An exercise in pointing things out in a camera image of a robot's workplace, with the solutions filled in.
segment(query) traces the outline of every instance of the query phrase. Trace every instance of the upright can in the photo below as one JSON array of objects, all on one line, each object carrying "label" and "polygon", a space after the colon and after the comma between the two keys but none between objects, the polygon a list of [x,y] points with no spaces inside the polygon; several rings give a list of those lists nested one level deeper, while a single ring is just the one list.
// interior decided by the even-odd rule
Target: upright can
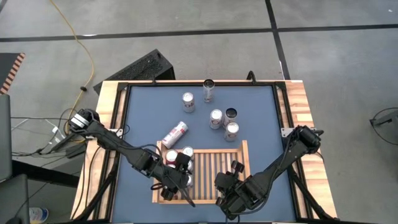
[{"label": "upright can", "polygon": [[235,122],[238,112],[234,108],[228,108],[225,111],[223,127],[226,128],[229,123]]},{"label": "upright can", "polygon": [[195,100],[192,93],[182,95],[182,109],[187,113],[192,113],[195,110]]},{"label": "upright can", "polygon": [[224,138],[225,141],[235,141],[238,135],[239,126],[235,122],[229,123],[225,128]]},{"label": "upright can", "polygon": [[203,82],[203,97],[206,103],[213,100],[214,81],[207,79]]},{"label": "upright can", "polygon": [[210,127],[213,129],[218,129],[223,122],[223,112],[220,110],[213,110],[210,113]]},{"label": "upright can", "polygon": [[193,148],[191,146],[185,146],[182,148],[182,153],[191,157],[191,160],[193,160]]},{"label": "upright can", "polygon": [[177,159],[178,152],[174,149],[170,149],[166,152],[166,164],[175,165],[175,160]]},{"label": "upright can", "polygon": [[187,188],[190,188],[192,186],[193,186],[193,177],[192,175],[188,174]]},{"label": "upright can", "polygon": [[185,132],[188,131],[188,126],[184,122],[180,121],[176,127],[174,127],[167,135],[163,138],[162,143],[168,149],[170,149]]},{"label": "upright can", "polygon": [[190,172],[193,172],[193,162],[192,162],[192,161],[189,161],[189,162],[188,162],[188,170],[189,170]]}]

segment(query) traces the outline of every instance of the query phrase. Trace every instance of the wooden table border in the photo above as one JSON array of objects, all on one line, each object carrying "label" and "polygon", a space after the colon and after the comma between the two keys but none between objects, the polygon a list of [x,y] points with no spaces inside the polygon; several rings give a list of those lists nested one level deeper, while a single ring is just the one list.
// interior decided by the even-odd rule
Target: wooden table border
[{"label": "wooden table border", "polygon": [[[218,83],[219,85],[246,85],[250,86],[253,85],[251,80],[215,80],[216,84]],[[203,80],[158,80],[156,83],[153,83],[150,80],[136,80],[136,81],[105,81],[103,82],[103,87],[101,89],[101,93],[99,95],[99,100],[98,100],[98,105],[97,105],[97,112],[99,113],[101,122],[105,125],[106,128],[120,128],[124,126],[125,122],[125,117],[126,117],[126,111],[127,111],[127,103],[128,103],[128,98],[130,96],[129,90],[130,88],[127,88],[128,85],[137,85],[137,86],[148,86],[148,85],[182,85],[182,86],[187,86],[187,85],[196,85],[196,84],[201,84],[203,83]],[[277,96],[275,96],[275,102],[278,101],[279,104],[275,104],[279,113],[279,120],[280,126],[281,127],[292,127],[296,125],[307,125],[309,127],[313,127],[313,121],[307,101],[307,96],[305,94],[305,90],[303,87],[302,81],[297,81],[297,80],[287,80],[287,81],[282,81],[282,80],[258,80],[257,83],[260,84],[265,84],[265,83],[275,83],[275,85],[278,87],[274,92]],[[97,148],[96,141],[91,141],[88,144],[87,147],[87,156],[86,156],[86,162],[85,166],[82,169],[86,169],[88,172],[89,167],[87,164],[90,163],[92,160],[92,155],[93,151]],[[119,160],[119,157],[117,154],[114,152],[105,152],[105,150],[101,149],[99,153],[97,153],[97,156],[95,158],[95,161],[93,163],[94,171],[93,175],[91,175],[91,187],[89,191],[85,189],[83,191],[83,200],[82,204],[85,204],[85,197],[88,194],[88,201],[91,201],[92,197],[98,190],[98,185],[101,182],[101,178],[98,178],[98,173],[100,172],[104,176],[105,174],[107,175],[110,172],[110,169],[113,165],[114,159]],[[299,162],[294,164],[293,168],[297,171],[299,171],[300,174],[300,168],[302,168],[302,175],[306,175],[307,178],[305,179],[305,183],[308,182],[308,180],[312,181],[312,183],[308,186],[309,191],[313,194],[314,192],[316,193],[313,196],[315,199],[321,199],[321,201],[317,200],[318,203],[323,206],[326,212],[328,212],[331,216],[336,216],[334,204],[333,204],[333,199],[331,197],[330,193],[330,188],[328,185],[327,177],[326,177],[326,172],[325,168],[323,166],[322,160],[319,161],[316,158],[314,158],[314,155],[306,155],[302,158],[303,162]],[[312,167],[314,166],[313,163],[316,163],[317,167],[317,172],[318,175],[312,174]],[[79,187],[76,192],[76,197],[75,197],[75,203],[73,205],[73,211],[75,211],[77,207],[77,201],[80,198],[81,194],[81,186],[83,181],[85,183],[88,181],[88,175],[86,175],[85,180],[82,180],[83,178],[80,178],[79,181]],[[107,191],[104,193],[101,204],[97,207],[96,212],[94,213],[95,216],[91,216],[91,218],[111,218],[111,210],[112,210],[112,205],[114,202],[114,192],[116,189],[116,181],[109,186],[112,190],[109,190],[109,187]],[[312,211],[310,211],[310,216],[308,216],[308,207],[306,207],[306,204],[304,202],[303,196],[301,192],[299,191],[298,187],[294,186],[294,184],[291,182],[291,191],[292,191],[292,198],[297,198],[297,208],[295,208],[295,213],[296,215],[299,214],[299,217],[302,218],[307,218],[311,217]],[[321,195],[318,195],[319,189],[317,187],[321,186]],[[80,206],[78,207],[76,217],[83,211],[84,207]]]}]

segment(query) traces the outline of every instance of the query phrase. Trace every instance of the blue tabletop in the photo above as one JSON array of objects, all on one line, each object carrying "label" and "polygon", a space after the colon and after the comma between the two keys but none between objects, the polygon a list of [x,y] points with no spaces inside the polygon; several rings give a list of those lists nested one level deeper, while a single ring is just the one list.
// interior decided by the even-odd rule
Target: blue tabletop
[{"label": "blue tabletop", "polygon": [[[196,109],[185,113],[182,94],[191,92]],[[216,86],[215,99],[205,103],[201,86],[132,87],[127,110],[131,130],[124,139],[133,146],[156,144],[179,121],[189,130],[174,145],[181,149],[192,146],[197,149],[238,148],[242,140],[248,140],[251,174],[264,170],[283,151],[280,127],[270,86]],[[212,130],[208,121],[213,109],[238,111],[238,138],[227,142],[223,129]],[[131,168],[125,157],[121,158],[112,222],[134,223],[186,223],[224,222],[225,216],[216,205],[170,205],[152,203],[151,185],[147,179]],[[241,216],[241,222],[294,221],[294,207],[287,173],[283,173],[273,185],[271,196],[264,208],[254,214]]]}]

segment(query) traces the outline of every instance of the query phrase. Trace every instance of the yellow cable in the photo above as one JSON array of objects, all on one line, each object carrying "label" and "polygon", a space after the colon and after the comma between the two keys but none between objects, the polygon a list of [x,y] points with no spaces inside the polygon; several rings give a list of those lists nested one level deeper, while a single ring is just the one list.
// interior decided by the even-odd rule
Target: yellow cable
[{"label": "yellow cable", "polygon": [[[68,24],[70,30],[72,31],[73,36],[75,37],[75,40],[84,48],[84,50],[86,51],[87,55],[90,57],[90,61],[91,61],[91,75],[90,75],[89,79],[87,80],[86,84],[84,85],[84,87],[86,88],[87,85],[89,84],[89,82],[90,82],[90,81],[93,79],[93,77],[94,77],[94,60],[93,60],[93,57],[91,56],[91,54],[90,54],[89,51],[87,50],[86,46],[84,46],[84,45],[80,42],[80,40],[77,38],[76,33],[75,33],[75,30],[74,30],[73,27],[70,25],[70,23],[68,22],[67,18],[62,14],[62,12],[61,12],[61,10],[58,8],[58,6],[57,6],[52,0],[50,0],[50,2],[51,2],[51,4],[56,8],[56,10],[60,13],[60,15],[62,16],[63,20]],[[79,93],[79,95],[77,96],[76,101],[75,101],[75,103],[74,103],[73,106],[72,106],[72,109],[70,110],[70,113],[69,113],[69,115],[68,115],[68,119],[70,119],[70,116],[72,115],[73,110],[76,108],[76,106],[77,106],[77,104],[78,104],[78,102],[79,102],[79,100],[80,100],[80,98],[81,98],[81,96],[82,96],[83,93],[84,93],[84,91],[83,91],[83,90],[80,90],[80,93]]]}]

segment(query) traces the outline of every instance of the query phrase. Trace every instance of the can lid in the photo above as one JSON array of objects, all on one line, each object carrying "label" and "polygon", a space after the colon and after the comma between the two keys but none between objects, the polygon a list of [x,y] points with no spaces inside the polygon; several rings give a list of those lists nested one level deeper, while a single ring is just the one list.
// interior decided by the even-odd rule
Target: can lid
[{"label": "can lid", "polygon": [[170,161],[170,162],[175,161],[175,159],[177,158],[177,154],[178,154],[178,153],[176,152],[176,150],[173,150],[173,149],[167,151],[167,153],[166,153],[166,160],[167,160],[167,161]]},{"label": "can lid", "polygon": [[213,119],[221,119],[222,116],[223,116],[223,113],[220,110],[213,110],[211,112],[211,118],[213,118]]},{"label": "can lid", "polygon": [[192,168],[193,168],[193,162],[189,161],[188,162],[188,170],[192,170]]},{"label": "can lid", "polygon": [[225,114],[226,114],[226,116],[229,117],[229,118],[235,118],[235,117],[238,115],[238,112],[237,112],[236,109],[234,109],[234,108],[228,108],[228,109],[225,111]]},{"label": "can lid", "polygon": [[229,123],[226,127],[226,129],[230,132],[230,133],[237,133],[239,131],[239,125],[236,124],[235,122]]},{"label": "can lid", "polygon": [[192,101],[193,100],[193,94],[192,93],[184,93],[182,95],[182,100],[183,101],[187,101],[187,102]]},{"label": "can lid", "polygon": [[185,146],[185,147],[182,149],[182,153],[184,153],[184,154],[187,155],[187,156],[192,157],[192,156],[193,156],[193,148],[192,148],[191,146]]},{"label": "can lid", "polygon": [[206,79],[206,80],[203,82],[203,85],[204,85],[206,88],[211,88],[211,87],[214,86],[214,81],[211,80],[211,79]]}]

